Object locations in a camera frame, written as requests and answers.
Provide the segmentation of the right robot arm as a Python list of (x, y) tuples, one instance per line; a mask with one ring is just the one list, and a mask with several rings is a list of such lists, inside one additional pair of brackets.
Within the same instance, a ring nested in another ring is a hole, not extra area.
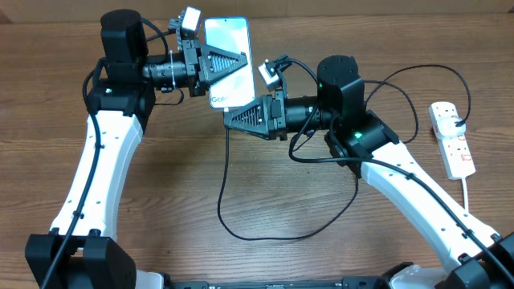
[(332, 55), (312, 72), (315, 96), (290, 99), (283, 71), (289, 58), (266, 62), (260, 73), (269, 94), (225, 111), (228, 130), (296, 143), (322, 130), (330, 161), (350, 168), (385, 195), (436, 253), (441, 267), (402, 263), (380, 277), (344, 278), (345, 288), (510, 288), (513, 238), (468, 213), (417, 164), (398, 135), (364, 100), (354, 58)]

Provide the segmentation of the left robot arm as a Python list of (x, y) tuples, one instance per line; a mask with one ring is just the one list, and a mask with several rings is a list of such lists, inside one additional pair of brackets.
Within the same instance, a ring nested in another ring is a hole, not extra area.
[(169, 22), (177, 50), (151, 55), (148, 19), (135, 10), (101, 17), (104, 57), (86, 76), (86, 140), (70, 191), (46, 234), (25, 257), (41, 288), (170, 288), (165, 273), (138, 270), (116, 240), (127, 172), (158, 92), (208, 96), (227, 110), (253, 98), (251, 41), (244, 17), (202, 18), (187, 7)]

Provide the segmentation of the blue Galaxy smartphone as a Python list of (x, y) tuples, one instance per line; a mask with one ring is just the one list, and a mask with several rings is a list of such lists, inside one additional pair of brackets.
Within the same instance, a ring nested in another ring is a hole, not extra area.
[(244, 17), (208, 18), (204, 22), (210, 106), (242, 107), (255, 98), (248, 20)]

